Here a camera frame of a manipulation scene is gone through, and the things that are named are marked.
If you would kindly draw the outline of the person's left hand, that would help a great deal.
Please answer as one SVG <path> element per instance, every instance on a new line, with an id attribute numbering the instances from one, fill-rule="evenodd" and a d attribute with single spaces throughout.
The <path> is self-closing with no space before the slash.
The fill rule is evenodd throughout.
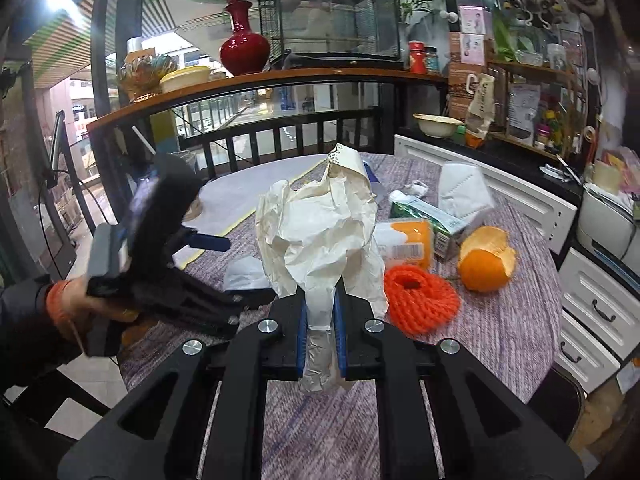
<path id="1" fill-rule="evenodd" d="M 88 278 L 82 276 L 56 282 L 47 293 L 47 314 L 65 338 L 80 341 L 80 336 L 90 330 L 95 316 L 124 323 L 134 322 L 138 317 L 133 307 L 89 296 L 87 286 Z"/>

